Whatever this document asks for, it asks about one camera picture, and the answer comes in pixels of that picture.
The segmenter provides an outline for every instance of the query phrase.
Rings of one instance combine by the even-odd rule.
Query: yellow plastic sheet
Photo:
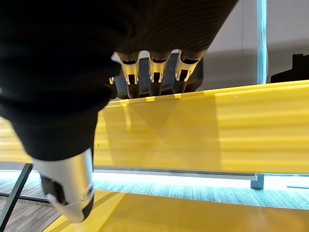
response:
[[[0,160],[29,162],[4,120]],[[309,173],[309,81],[111,102],[95,166]]]
[[[309,210],[96,191],[90,216],[45,232],[307,232]]]

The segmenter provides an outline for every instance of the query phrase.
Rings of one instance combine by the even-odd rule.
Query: yellow surface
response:
[[[84,222],[63,216],[45,232],[308,232],[309,210],[96,191]]]
[[[0,160],[29,161],[0,122]],[[95,166],[309,173],[309,81],[111,102]]]

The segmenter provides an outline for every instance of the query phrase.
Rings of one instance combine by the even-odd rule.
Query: robotic hand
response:
[[[91,212],[98,112],[106,83],[123,68],[139,97],[139,52],[150,52],[150,95],[161,93],[170,52],[180,49],[174,93],[205,55],[237,0],[67,0],[0,2],[0,116],[8,119],[69,220]],[[121,65],[111,61],[119,54]]]

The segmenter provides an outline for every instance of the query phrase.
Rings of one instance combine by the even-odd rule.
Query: black object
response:
[[[94,198],[95,198],[95,196],[93,195],[90,202],[88,203],[88,205],[86,205],[85,208],[83,209],[84,219],[86,219],[89,216],[89,214],[91,213]]]
[[[4,231],[4,228],[6,226],[6,224],[9,221],[9,218],[13,212],[13,209],[15,207],[15,204],[17,202],[17,199],[27,181],[27,178],[32,170],[32,164],[30,163],[26,163],[23,167],[23,170],[21,171],[13,189],[12,192],[8,198],[8,200],[6,201],[6,204],[4,206],[4,209],[2,211],[1,214],[1,218],[0,218],[0,232]]]
[[[185,91],[185,87],[187,85],[186,81],[174,79],[174,84],[172,87],[173,93],[183,93]]]
[[[54,115],[54,120],[52,120],[52,115],[46,115],[42,119],[47,117],[50,121],[46,121],[44,124],[12,124],[16,134],[23,142],[25,150],[33,158],[49,161],[64,160],[93,147],[98,120],[96,110],[89,109],[89,111],[80,112],[79,116],[69,117],[70,121],[57,120],[56,115]]]
[[[162,85],[159,82],[150,82],[149,96],[160,96]]]
[[[175,80],[175,68],[178,59],[178,53],[172,53],[169,57],[168,63],[165,68],[163,80],[161,82],[161,95],[173,94],[172,86]],[[194,72],[189,77],[186,84],[185,92],[194,92],[203,82],[204,71],[203,71],[203,59],[197,64]],[[127,84],[123,76],[122,71],[114,79],[117,89],[118,97],[121,99],[128,99]],[[139,72],[139,86],[140,86],[140,97],[149,97],[150,90],[150,77],[149,77],[149,59],[140,59],[140,72]]]
[[[48,177],[40,176],[44,194],[52,194],[59,204],[67,205],[62,185]]]
[[[272,75],[270,82],[302,81],[309,79],[309,55],[293,54],[292,69]]]
[[[105,86],[107,86],[110,91],[111,91],[111,99],[115,99],[118,95],[118,91],[117,91],[117,86],[116,86],[116,83],[113,81],[112,84],[110,83],[110,80],[107,79],[106,80],[106,83],[105,83]]]
[[[303,186],[287,186],[287,188],[296,188],[296,189],[309,189],[309,187],[303,187]]]
[[[0,196],[1,197],[9,197],[10,194],[9,193],[0,192]],[[25,201],[31,201],[31,202],[40,202],[40,203],[50,204],[48,199],[46,199],[46,198],[39,198],[39,197],[19,196],[18,200],[25,200]]]
[[[140,97],[140,85],[130,84],[127,85],[127,94],[129,98],[139,98]]]

